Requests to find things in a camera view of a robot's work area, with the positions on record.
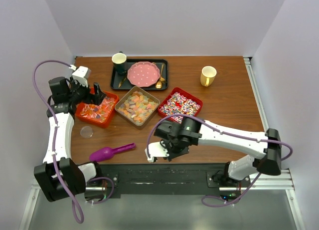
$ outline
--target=colorful candy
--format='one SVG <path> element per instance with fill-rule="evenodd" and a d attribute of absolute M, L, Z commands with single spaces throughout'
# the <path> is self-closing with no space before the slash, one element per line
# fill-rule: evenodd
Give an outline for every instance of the colorful candy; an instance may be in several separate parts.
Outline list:
<path fill-rule="evenodd" d="M 144 96 L 141 92 L 135 91 L 119 107 L 118 111 L 137 125 L 141 125 L 156 109 L 157 105 L 157 103 Z"/>
<path fill-rule="evenodd" d="M 171 98 L 159 110 L 166 115 L 172 114 L 187 114 L 194 116 L 200 109 L 200 105 L 191 99 L 187 99 L 180 93 L 174 93 Z M 172 117 L 178 123 L 181 123 L 183 118 L 179 116 Z"/>
<path fill-rule="evenodd" d="M 85 104 L 80 115 L 87 119 L 93 119 L 96 122 L 103 123 L 111 113 L 114 105 L 115 99 L 106 96 L 99 106 L 94 104 Z"/>

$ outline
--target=mug handle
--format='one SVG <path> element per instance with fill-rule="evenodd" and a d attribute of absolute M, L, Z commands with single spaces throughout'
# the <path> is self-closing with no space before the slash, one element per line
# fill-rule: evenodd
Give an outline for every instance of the mug handle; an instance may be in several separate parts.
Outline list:
<path fill-rule="evenodd" d="M 209 84 L 209 78 L 206 78 L 206 84 L 205 84 L 205 87 L 207 87 Z"/>

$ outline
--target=cable connector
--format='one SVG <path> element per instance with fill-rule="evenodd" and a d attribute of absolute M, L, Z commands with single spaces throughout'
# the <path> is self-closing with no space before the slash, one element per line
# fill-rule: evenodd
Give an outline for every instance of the cable connector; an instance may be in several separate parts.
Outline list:
<path fill-rule="evenodd" d="M 75 65 L 73 65 L 73 64 L 70 64 L 69 69 L 72 69 L 73 71 L 75 71 L 75 70 L 76 70 L 76 66 L 75 66 Z"/>

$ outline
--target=brown wood tabletop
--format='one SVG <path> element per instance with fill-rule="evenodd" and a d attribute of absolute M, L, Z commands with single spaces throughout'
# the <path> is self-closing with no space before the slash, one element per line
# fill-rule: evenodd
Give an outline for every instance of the brown wood tabletop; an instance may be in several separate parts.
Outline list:
<path fill-rule="evenodd" d="M 175 87 L 179 87 L 203 101 L 198 117 L 230 128 L 263 131 L 243 57 L 164 56 L 153 58 L 163 58 L 168 61 L 168 88 L 164 91 L 149 91 L 160 101 L 163 101 Z M 89 77 L 90 85 L 98 82 L 103 91 L 115 93 L 120 99 L 128 92 L 111 89 L 113 64 L 110 57 L 77 57 L 75 65 L 86 66 L 92 70 Z M 212 85 L 203 87 L 200 84 L 200 74 L 201 69 L 207 65 L 215 67 L 217 75 Z M 89 124 L 76 118 L 71 139 L 72 160 L 77 164 L 85 163 L 89 161 L 91 153 L 103 147 L 115 148 L 135 143 L 136 149 L 117 154 L 102 163 L 147 163 L 144 152 L 147 137 L 159 119 L 160 116 L 156 114 L 144 129 L 138 130 L 116 113 L 106 129 L 90 125 L 94 134 L 91 138 L 85 139 L 81 137 L 80 130 Z M 151 138 L 151 142 L 159 140 L 154 136 Z M 171 163 L 225 163 L 243 156 L 243 153 L 216 146 L 191 146 L 189 154 L 175 158 Z M 159 159 L 159 162 L 167 163 L 168 161 Z"/>

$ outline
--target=gold knife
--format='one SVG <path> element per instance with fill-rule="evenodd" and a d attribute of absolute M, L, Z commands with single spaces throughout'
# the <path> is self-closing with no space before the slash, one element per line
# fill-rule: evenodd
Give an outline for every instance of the gold knife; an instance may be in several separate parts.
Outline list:
<path fill-rule="evenodd" d="M 126 80 L 127 77 L 128 77 L 128 76 L 126 75 L 126 76 L 121 80 L 121 82 L 119 83 L 119 88 L 122 86 L 122 84 L 124 83 L 124 81 Z"/>

